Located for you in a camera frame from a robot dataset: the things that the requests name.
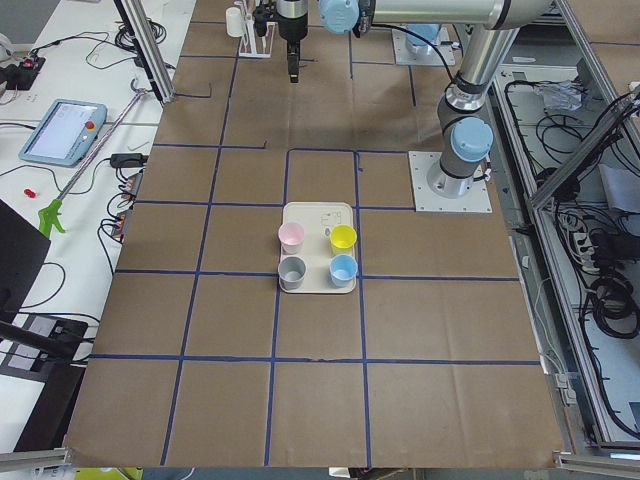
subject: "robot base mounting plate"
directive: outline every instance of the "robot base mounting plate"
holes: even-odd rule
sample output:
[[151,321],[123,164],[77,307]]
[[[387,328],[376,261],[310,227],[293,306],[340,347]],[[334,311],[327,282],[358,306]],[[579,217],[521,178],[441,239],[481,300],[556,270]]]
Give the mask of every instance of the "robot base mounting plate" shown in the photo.
[[[432,52],[431,55],[428,56],[418,56],[415,53],[411,52],[407,48],[407,36],[404,32],[400,32],[398,30],[394,30],[392,32],[393,36],[393,52],[396,55],[396,65],[426,65],[426,66],[436,66],[441,67],[442,61],[438,57],[438,54]],[[449,41],[449,32],[446,27],[442,27],[440,29],[440,33],[438,34],[438,39],[440,42],[448,42]],[[453,56],[453,49],[449,45],[438,45],[438,50],[442,53],[442,56],[447,61],[447,65],[455,65],[456,59]]]
[[[491,213],[491,201],[484,181],[473,182],[469,192],[456,199],[445,198],[427,184],[427,172],[440,160],[440,152],[409,152],[411,184],[416,212]],[[474,176],[482,175],[478,167]]]

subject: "white desk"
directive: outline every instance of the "white desk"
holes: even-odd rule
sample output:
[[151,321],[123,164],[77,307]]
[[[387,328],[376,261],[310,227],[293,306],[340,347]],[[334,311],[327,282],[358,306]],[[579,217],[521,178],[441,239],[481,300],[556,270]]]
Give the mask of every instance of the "white desk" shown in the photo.
[[[160,46],[164,60],[176,65],[184,41],[195,0],[143,0],[147,15],[167,29],[167,38]],[[119,16],[112,1],[98,4],[62,0],[36,46],[52,40],[77,34],[82,31],[110,31],[111,40],[117,29]],[[8,105],[0,106],[0,121],[20,121],[35,125],[53,100],[70,98],[103,103],[108,108],[107,121],[113,121],[133,97],[131,79],[139,79],[138,86],[148,87],[144,71],[127,61],[108,70],[91,68],[85,56],[96,45],[90,40],[71,40],[41,52],[47,58],[44,69],[34,87],[20,92],[19,97]],[[103,45],[98,50],[94,63],[104,65],[120,58],[131,56],[115,47]],[[136,151],[148,154],[153,144],[162,107],[152,93],[145,96],[118,127],[96,159],[109,157],[116,152]],[[0,127],[0,173],[16,166],[27,165],[18,159],[20,148],[26,142],[30,130]],[[71,178],[75,168],[51,167],[56,172],[61,186]],[[89,168],[74,191],[85,190],[91,182]],[[84,195],[67,196],[61,208],[60,221],[67,230],[60,234],[55,229],[51,234],[51,248],[47,261],[64,266],[67,278],[63,289],[51,301],[33,310],[39,312],[81,312],[100,317],[111,284],[111,273],[105,253],[98,242],[96,229],[100,220],[107,217],[106,203],[118,193],[118,181],[108,162],[102,164],[96,174],[93,189]],[[28,198],[23,192],[29,188],[37,193]],[[21,169],[0,177],[0,197],[34,226],[38,225],[37,212],[47,206],[58,195],[51,175],[43,170]],[[119,245],[104,239],[112,262],[115,265]],[[38,276],[25,305],[47,298],[59,286],[61,274],[55,267],[45,266]],[[25,316],[18,316],[21,324]],[[89,321],[87,337],[95,336],[96,327]],[[6,351],[8,342],[0,343]],[[82,345],[77,358],[88,353],[89,345]],[[11,452],[19,438],[33,406],[42,389],[42,384],[12,377],[0,376],[0,453]]]
[[[167,29],[167,38],[160,44],[165,62],[175,66],[186,34],[195,0],[144,0],[148,17]],[[75,35],[83,31],[110,32],[113,41],[120,17],[113,1],[82,3],[62,0],[53,12],[49,23],[38,37],[35,46],[46,45],[54,40]],[[57,98],[69,98],[109,107],[107,121],[113,121],[131,99],[129,84],[138,79],[138,86],[149,87],[142,68],[133,60],[115,65],[107,70],[97,70],[85,62],[85,57],[97,45],[92,40],[74,39],[60,45],[43,49],[39,55],[46,63],[38,75],[32,90],[19,92],[16,100],[0,106],[1,120],[39,121],[51,103]],[[92,63],[104,66],[131,57],[132,54],[111,45],[100,45],[92,56]],[[157,125],[162,107],[153,95],[143,99],[142,108],[126,119],[130,124]]]

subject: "pink cup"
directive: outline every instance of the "pink cup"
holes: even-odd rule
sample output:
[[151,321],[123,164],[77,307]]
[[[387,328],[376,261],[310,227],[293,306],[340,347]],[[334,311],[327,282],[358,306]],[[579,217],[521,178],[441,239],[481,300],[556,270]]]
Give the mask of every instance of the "pink cup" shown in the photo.
[[285,253],[298,253],[304,242],[304,227],[298,222],[287,222],[278,229],[278,238]]

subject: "green grabber tool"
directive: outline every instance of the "green grabber tool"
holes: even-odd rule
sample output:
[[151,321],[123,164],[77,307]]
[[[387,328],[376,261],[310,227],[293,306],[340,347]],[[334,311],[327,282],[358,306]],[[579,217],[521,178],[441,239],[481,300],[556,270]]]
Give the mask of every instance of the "green grabber tool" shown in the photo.
[[91,162],[93,162],[93,160],[98,156],[98,152],[100,151],[100,149],[104,146],[107,140],[109,140],[109,137],[111,137],[118,125],[122,123],[127,113],[129,113],[133,106],[138,103],[138,100],[149,93],[149,90],[144,88],[133,88],[133,82],[131,82],[131,88],[135,92],[135,95],[133,96],[129,104],[124,107],[124,110],[111,124],[109,130],[105,132],[100,140],[93,144],[91,150],[89,150],[87,155],[84,157],[84,160],[82,160],[82,163],[80,163],[78,171],[73,175],[73,177],[71,177],[71,180],[69,180],[69,182],[60,191],[60,194],[51,201],[48,207],[45,207],[38,212],[38,217],[40,218],[40,226],[38,227],[38,229],[47,238],[51,236],[51,229],[53,227],[56,227],[56,230],[58,230],[60,233],[65,232],[64,228],[62,228],[62,224],[60,223],[60,219],[58,218],[60,216],[60,207],[62,206],[62,200],[64,200],[64,198],[69,194],[69,192],[80,179],[85,170],[89,168]]

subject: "light blue joint cap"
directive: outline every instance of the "light blue joint cap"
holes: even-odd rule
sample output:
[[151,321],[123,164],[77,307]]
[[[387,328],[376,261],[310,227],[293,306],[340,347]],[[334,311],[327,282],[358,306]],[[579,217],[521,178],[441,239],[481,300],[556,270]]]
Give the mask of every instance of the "light blue joint cap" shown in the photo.
[[481,161],[493,145],[493,130],[476,117],[460,120],[451,132],[451,148],[468,163]]
[[350,32],[360,18],[358,0],[320,0],[322,25],[331,33]]
[[[437,23],[411,23],[407,25],[407,30],[413,32],[417,35],[420,35],[423,38],[426,38],[434,45],[438,41],[438,34],[440,33],[440,25]],[[413,35],[407,35],[407,40],[411,42],[411,45],[416,47],[424,47],[427,45],[425,42],[420,40],[419,38],[414,37]]]

